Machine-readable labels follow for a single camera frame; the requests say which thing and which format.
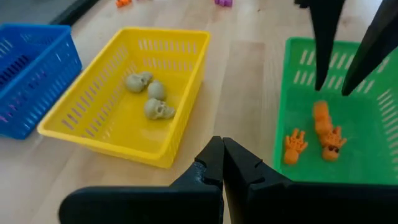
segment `yellow basket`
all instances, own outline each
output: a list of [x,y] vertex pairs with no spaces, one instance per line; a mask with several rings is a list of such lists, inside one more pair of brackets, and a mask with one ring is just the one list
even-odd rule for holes
[[[168,168],[198,93],[210,35],[191,30],[120,30],[39,124],[40,134],[134,161]],[[152,72],[167,89],[174,119],[148,120],[146,91],[133,94],[124,79]]]

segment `table surface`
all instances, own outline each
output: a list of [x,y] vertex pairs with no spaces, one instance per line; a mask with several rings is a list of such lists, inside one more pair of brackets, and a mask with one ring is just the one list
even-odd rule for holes
[[[347,0],[337,39],[360,41],[381,0]],[[0,139],[0,223],[58,223],[60,202],[88,185],[169,185],[212,135],[228,136],[272,165],[285,41],[312,36],[293,0],[140,0],[121,9],[102,0],[72,29],[86,67],[122,27],[208,30],[206,75],[171,169],[105,156],[34,132]],[[230,223],[228,208],[224,222]]]

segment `orange toy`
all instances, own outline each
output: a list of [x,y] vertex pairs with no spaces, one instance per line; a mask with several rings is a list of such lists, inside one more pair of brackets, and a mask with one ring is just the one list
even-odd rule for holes
[[318,101],[314,104],[313,118],[315,120],[315,132],[318,135],[328,134],[333,130],[327,102]]
[[299,159],[299,154],[304,151],[308,146],[307,142],[304,142],[304,131],[300,132],[300,136],[297,137],[299,130],[296,128],[293,130],[293,135],[286,136],[285,138],[285,156],[284,162],[288,165],[296,164]]
[[326,161],[335,161],[340,155],[340,149],[346,143],[347,139],[341,139],[341,127],[337,126],[335,130],[326,135],[319,136],[323,147],[322,157]]
[[130,3],[131,3],[131,0],[116,0],[117,7],[127,6]]

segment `skeleton hand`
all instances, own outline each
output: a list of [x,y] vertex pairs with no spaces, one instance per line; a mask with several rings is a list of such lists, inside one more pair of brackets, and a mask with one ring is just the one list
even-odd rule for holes
[[295,164],[299,159],[299,154],[304,151],[308,146],[307,142],[304,142],[304,131],[300,132],[300,136],[297,137],[299,130],[296,128],[293,130],[292,137],[286,136],[285,138],[285,156],[284,162],[286,164]]
[[333,131],[320,136],[323,147],[322,157],[327,161],[335,161],[340,155],[340,148],[346,143],[347,139],[341,139],[341,127],[337,126]]

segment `skeleton skull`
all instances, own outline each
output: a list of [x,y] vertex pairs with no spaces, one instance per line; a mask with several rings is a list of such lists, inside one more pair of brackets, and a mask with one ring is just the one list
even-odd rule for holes
[[145,103],[144,111],[148,119],[170,119],[175,114],[173,107],[169,107],[165,102],[155,98],[151,98]]
[[151,78],[152,74],[149,72],[143,72],[139,75],[129,75],[126,78],[127,89],[132,91],[133,93],[140,93],[149,83],[149,80],[151,80]]
[[164,100],[166,98],[166,90],[158,80],[154,80],[148,86],[148,98],[155,98],[156,100]]

